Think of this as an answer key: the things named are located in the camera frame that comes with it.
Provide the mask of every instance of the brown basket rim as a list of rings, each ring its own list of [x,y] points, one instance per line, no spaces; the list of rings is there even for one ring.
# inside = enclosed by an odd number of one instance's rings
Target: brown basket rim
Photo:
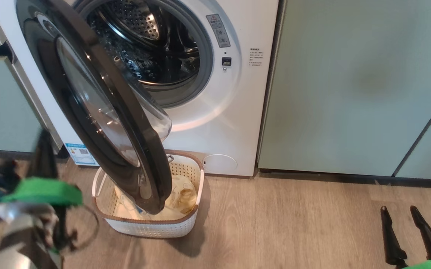
[[[183,151],[183,150],[171,150],[171,149],[167,149],[166,150],[166,154],[170,154],[170,155],[179,155],[179,156],[183,156],[183,157],[188,157],[192,160],[194,160],[197,165],[199,166],[200,170],[204,170],[204,167],[202,166],[202,162],[196,158],[194,155],[192,155],[189,151]],[[134,223],[134,224],[156,224],[156,225],[164,225],[164,224],[179,224],[179,223],[183,223],[186,220],[192,218],[192,216],[197,212],[197,209],[199,208],[199,205],[195,205],[194,208],[189,212],[189,214],[187,214],[186,216],[184,216],[184,218],[180,218],[177,220],[170,220],[170,221],[151,221],[151,220],[133,220],[133,219],[125,219],[125,218],[121,218],[121,217],[116,217],[116,216],[110,216],[108,214],[105,214],[103,212],[101,212],[101,210],[98,208],[97,203],[96,203],[96,197],[92,197],[93,199],[93,204],[96,207],[96,211],[97,213],[102,216],[105,219],[110,219],[110,220],[115,220],[115,221],[120,221],[120,222],[125,222],[125,223]]]

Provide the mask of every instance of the washing machine door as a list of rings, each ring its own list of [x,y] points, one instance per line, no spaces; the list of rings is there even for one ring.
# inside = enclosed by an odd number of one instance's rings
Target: washing machine door
[[[63,0],[17,0],[16,11],[41,74],[82,142],[140,208],[160,212],[171,193],[171,171],[148,116],[157,118],[151,109],[162,109],[142,108],[142,86],[127,84],[118,59]]]

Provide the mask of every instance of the front-load washer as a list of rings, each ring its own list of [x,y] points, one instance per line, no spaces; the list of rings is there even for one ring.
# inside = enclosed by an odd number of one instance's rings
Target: front-load washer
[[[144,89],[172,120],[164,148],[192,152],[209,173],[251,176],[277,6],[0,0],[0,26],[76,164],[105,168],[134,151],[121,149],[122,138],[102,124],[121,125],[135,150],[148,150],[147,125],[131,107],[140,105],[125,98],[128,89]],[[113,117],[97,122],[96,112]]]

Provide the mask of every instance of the basket handle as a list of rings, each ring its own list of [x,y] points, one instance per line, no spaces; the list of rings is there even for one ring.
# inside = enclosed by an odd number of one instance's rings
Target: basket handle
[[[101,183],[98,184],[98,179],[99,179],[99,174],[101,174],[101,172],[103,172],[103,169],[101,167],[99,167],[99,169],[96,172],[96,175],[94,176],[93,179],[93,187],[91,188],[91,194],[93,197],[98,196],[101,193],[101,189],[103,188],[103,184],[106,181],[106,177],[108,176],[108,174],[104,174],[103,179],[101,180]]]
[[[202,197],[202,187],[204,186],[204,170],[201,169],[201,179],[199,181],[199,189],[197,191],[197,200],[195,201],[195,204],[199,205],[199,203],[201,202],[201,197]]]

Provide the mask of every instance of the stainless steel drum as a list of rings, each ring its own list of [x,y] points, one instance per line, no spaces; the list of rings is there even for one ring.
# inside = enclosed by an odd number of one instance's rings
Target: stainless steel drum
[[[197,45],[186,27],[156,5],[144,0],[113,0],[98,13],[128,42],[179,57],[197,56]]]
[[[106,22],[100,10],[91,13],[87,20],[108,54],[122,59],[125,68],[145,85],[181,86],[189,82],[199,70],[198,54],[191,56],[188,53],[166,53],[162,48],[149,50],[140,46],[139,42],[129,42]],[[157,88],[152,87],[151,91],[157,91]]]

